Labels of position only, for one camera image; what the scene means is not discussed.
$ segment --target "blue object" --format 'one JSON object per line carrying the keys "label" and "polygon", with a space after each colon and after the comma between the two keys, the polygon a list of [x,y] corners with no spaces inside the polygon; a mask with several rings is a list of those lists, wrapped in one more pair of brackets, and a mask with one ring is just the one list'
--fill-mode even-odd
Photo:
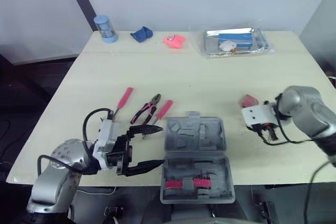
{"label": "blue object", "polygon": [[146,39],[153,37],[153,31],[145,26],[135,33],[131,33],[131,36],[139,43],[144,42]]}
{"label": "blue object", "polygon": [[93,21],[96,23],[96,27],[105,43],[113,43],[118,40],[118,35],[113,30],[108,16],[98,15],[94,17]]}
{"label": "blue object", "polygon": [[234,41],[237,44],[237,47],[251,47],[253,43],[253,36],[252,33],[218,35],[219,44],[227,40]]}

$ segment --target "pliers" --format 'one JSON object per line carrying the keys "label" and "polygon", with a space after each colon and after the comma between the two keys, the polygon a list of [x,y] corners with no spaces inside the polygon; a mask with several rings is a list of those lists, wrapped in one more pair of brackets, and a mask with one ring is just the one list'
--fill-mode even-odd
{"label": "pliers", "polygon": [[156,111],[156,105],[157,103],[160,101],[161,95],[157,94],[156,96],[153,97],[153,99],[150,102],[147,102],[141,110],[139,110],[135,116],[132,118],[131,120],[131,124],[134,124],[136,122],[136,120],[138,119],[138,117],[146,110],[149,110],[149,114],[147,116],[147,118],[145,119],[145,121],[142,124],[148,124],[148,122],[150,121],[150,119],[152,118],[154,112]]}

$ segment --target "plastic tool case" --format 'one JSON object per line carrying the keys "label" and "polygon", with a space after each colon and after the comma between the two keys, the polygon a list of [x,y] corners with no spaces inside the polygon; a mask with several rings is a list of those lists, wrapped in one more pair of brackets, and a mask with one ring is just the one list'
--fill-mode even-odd
{"label": "plastic tool case", "polygon": [[220,118],[168,118],[160,199],[164,204],[225,204],[235,201]]}

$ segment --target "tool case lid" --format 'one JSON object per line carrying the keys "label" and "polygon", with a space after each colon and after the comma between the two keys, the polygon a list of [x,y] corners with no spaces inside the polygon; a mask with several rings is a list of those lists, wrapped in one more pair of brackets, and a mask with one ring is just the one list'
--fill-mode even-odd
{"label": "tool case lid", "polygon": [[167,153],[219,153],[226,150],[223,121],[190,112],[186,117],[167,118]]}

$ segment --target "transparent plastic bag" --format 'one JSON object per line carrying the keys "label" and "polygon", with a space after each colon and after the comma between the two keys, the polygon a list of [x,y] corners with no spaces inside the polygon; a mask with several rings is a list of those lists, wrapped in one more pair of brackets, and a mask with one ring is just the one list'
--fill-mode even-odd
{"label": "transparent plastic bag", "polygon": [[256,56],[274,51],[264,31],[251,23],[228,29],[189,30],[194,44],[206,58]]}

